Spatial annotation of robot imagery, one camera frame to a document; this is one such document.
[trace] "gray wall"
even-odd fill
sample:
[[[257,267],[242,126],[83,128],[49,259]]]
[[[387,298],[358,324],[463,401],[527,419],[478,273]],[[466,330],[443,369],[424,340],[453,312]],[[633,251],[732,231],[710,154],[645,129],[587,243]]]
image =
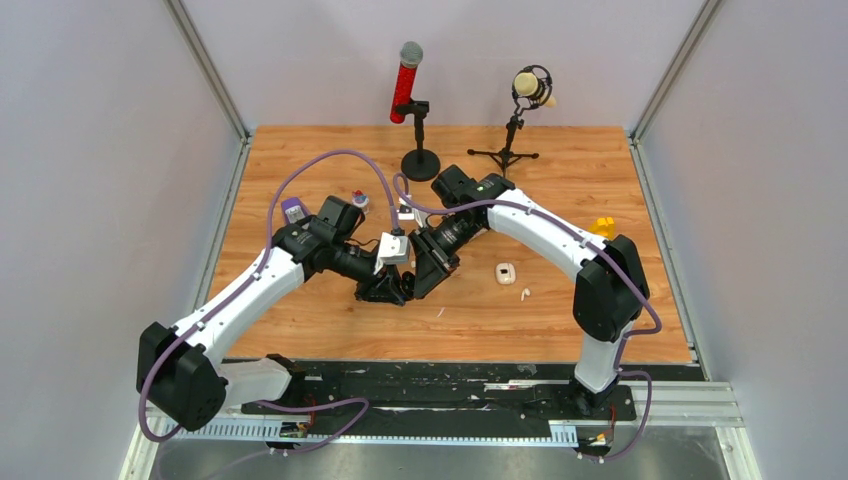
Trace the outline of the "gray wall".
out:
[[[845,478],[848,4],[724,3],[644,143],[767,479]]]
[[[0,3],[0,477],[113,479],[237,141],[163,2]]]
[[[186,0],[250,126],[389,123],[403,42],[431,124],[503,125],[510,82],[551,70],[528,125],[630,127],[703,0]]]

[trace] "wooden table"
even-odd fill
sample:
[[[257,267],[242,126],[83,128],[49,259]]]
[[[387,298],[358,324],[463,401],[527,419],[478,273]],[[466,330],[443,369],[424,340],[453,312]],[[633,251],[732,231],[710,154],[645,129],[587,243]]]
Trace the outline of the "wooden table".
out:
[[[503,127],[426,127],[425,146],[442,168],[455,163],[477,180],[496,171],[468,148],[498,150]],[[350,148],[372,157],[391,177],[414,146],[412,127],[262,127],[258,130],[212,294],[241,273],[264,245],[268,205],[280,182],[297,167],[328,150]],[[618,233],[632,238],[642,257],[651,302],[665,323],[658,335],[639,337],[624,355],[629,362],[689,362],[689,352],[665,269],[645,209],[627,140],[620,128],[527,127],[515,151],[537,151],[522,159],[509,178],[540,205],[587,228],[598,217],[615,219]],[[389,227],[386,198],[365,162],[329,158],[301,175],[283,197],[298,196],[317,212],[327,195],[349,199],[360,189],[370,197],[367,221],[354,236],[367,241]],[[429,182],[412,183],[413,198],[440,206]],[[282,225],[275,213],[275,228]],[[404,225],[407,231],[413,222]],[[573,284],[548,261],[514,240],[486,233],[459,255],[454,275],[424,300],[405,307],[357,302],[354,282],[326,272],[316,275],[272,307],[230,351],[233,356],[280,353],[292,358],[574,362],[582,331],[571,316]],[[495,282],[495,265],[515,265],[517,282]],[[521,291],[531,295],[520,301]],[[637,327],[650,324],[643,314]]]

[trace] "cream-colored microphone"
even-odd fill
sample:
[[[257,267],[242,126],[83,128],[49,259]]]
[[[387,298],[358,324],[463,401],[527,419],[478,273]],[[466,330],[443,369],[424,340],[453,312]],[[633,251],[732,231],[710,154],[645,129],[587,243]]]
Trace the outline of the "cream-colored microphone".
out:
[[[539,91],[539,79],[536,75],[533,75],[533,72],[521,72],[515,76],[515,80],[512,81],[512,86],[515,88],[516,93],[521,95],[522,97],[534,98],[534,96],[538,96],[540,99],[543,92]],[[553,95],[548,97],[548,100],[544,103],[546,107],[555,107],[556,99]]]

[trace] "silver microphone grille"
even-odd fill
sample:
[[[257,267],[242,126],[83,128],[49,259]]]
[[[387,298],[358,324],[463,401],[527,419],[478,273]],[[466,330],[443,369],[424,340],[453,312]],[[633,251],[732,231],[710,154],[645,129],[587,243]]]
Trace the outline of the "silver microphone grille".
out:
[[[406,68],[415,68],[424,59],[424,50],[415,42],[406,42],[400,49],[400,63]]]

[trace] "microphone stand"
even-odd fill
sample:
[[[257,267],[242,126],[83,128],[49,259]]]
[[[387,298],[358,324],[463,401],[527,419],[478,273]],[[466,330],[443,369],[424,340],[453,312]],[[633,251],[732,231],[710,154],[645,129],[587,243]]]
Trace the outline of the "microphone stand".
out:
[[[410,100],[406,105],[398,105],[395,112],[406,116],[410,113],[415,117],[415,150],[403,156],[400,171],[412,181],[426,182],[439,174],[442,164],[438,155],[424,148],[424,119],[430,112],[430,102]]]
[[[515,132],[517,130],[521,130],[524,126],[524,120],[521,119],[522,113],[524,113],[524,109],[516,108],[515,113],[512,114],[512,117],[510,117],[509,122],[506,124],[506,145],[504,145],[504,148],[497,152],[484,152],[469,148],[468,154],[488,155],[489,158],[494,160],[501,168],[501,173],[504,178],[506,178],[507,167],[513,165],[518,160],[522,158],[539,158],[538,153],[514,153],[512,151],[512,142],[515,140]]]

